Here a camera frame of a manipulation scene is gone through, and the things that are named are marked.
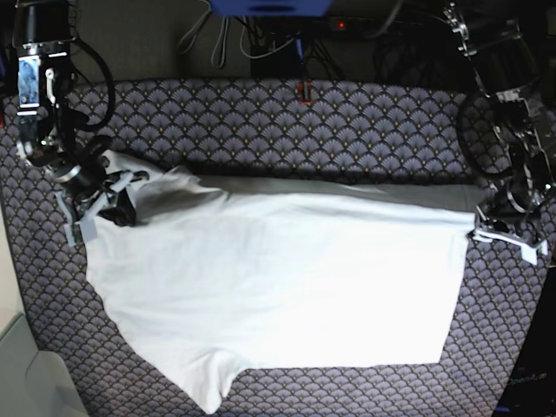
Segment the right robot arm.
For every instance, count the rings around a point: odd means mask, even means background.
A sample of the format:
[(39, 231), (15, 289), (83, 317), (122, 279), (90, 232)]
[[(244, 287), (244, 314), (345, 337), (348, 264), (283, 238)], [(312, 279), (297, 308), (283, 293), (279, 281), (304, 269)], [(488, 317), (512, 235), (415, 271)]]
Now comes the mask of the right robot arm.
[[(70, 1), (18, 1), (12, 45), (18, 59), (17, 151), (60, 186), (56, 200), (67, 219), (67, 241), (75, 246), (96, 238), (98, 216), (119, 227), (135, 225), (128, 187), (148, 175), (107, 170), (104, 152), (111, 140), (99, 131), (114, 115), (115, 83), (106, 62), (73, 29), (72, 6)], [(71, 61), (71, 44), (103, 73), (108, 102), (99, 122), (89, 123), (87, 115), (70, 107), (68, 95), (79, 74)]]

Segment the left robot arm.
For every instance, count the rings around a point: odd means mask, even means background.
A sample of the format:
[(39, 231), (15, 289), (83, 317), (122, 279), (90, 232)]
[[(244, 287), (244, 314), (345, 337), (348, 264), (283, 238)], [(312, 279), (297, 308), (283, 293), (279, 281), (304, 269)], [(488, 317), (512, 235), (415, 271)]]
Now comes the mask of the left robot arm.
[(449, 1), (444, 15), (478, 86), (461, 106), (479, 97), (490, 102), (493, 133), (509, 157), (501, 171), (484, 169), (465, 138), (463, 116), (457, 116), (457, 140), (467, 166), (495, 191), (476, 207), (471, 236), (515, 245), (523, 261), (535, 264), (547, 255), (548, 242), (539, 233), (527, 239), (522, 229), (555, 197), (555, 134), (537, 87), (538, 67), (517, 17), (508, 10), (486, 1)]

